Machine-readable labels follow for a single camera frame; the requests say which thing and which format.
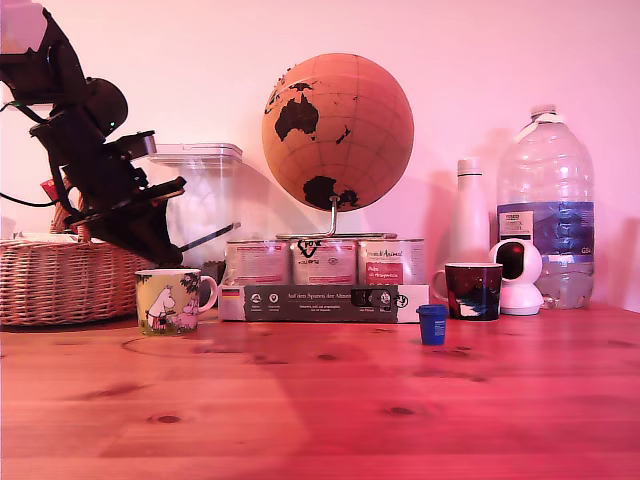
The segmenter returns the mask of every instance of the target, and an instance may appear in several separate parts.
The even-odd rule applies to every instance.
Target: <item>white security camera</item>
[[[544,300],[534,285],[542,272],[542,256],[533,242],[502,240],[489,256],[492,262],[502,264],[500,311],[507,315],[536,315]]]

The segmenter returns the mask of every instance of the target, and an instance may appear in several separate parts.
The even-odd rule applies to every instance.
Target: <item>metal globe stand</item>
[[[397,233],[336,233],[338,226],[338,200],[340,197],[332,196],[331,200],[331,226],[327,232],[323,233],[293,233],[293,234],[277,234],[278,240],[324,240],[327,238],[397,238]]]

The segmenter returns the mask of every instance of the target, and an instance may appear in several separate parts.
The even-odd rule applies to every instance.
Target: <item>blue bottle cap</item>
[[[434,316],[434,317],[446,317],[449,313],[449,309],[446,305],[420,305],[416,310],[418,315]]]

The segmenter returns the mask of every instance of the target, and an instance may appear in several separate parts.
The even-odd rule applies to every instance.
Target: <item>bottle cap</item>
[[[542,115],[545,113],[557,113],[556,106],[553,103],[543,103],[531,107],[531,117],[537,117],[538,115]]]
[[[458,160],[458,176],[469,174],[482,175],[482,170],[480,170],[479,158],[467,157]]]

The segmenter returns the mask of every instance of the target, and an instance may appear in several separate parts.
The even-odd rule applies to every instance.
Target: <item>globe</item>
[[[365,207],[400,180],[413,115],[393,76],[364,57],[313,57],[282,76],[264,111],[262,144],[276,180],[299,201]]]

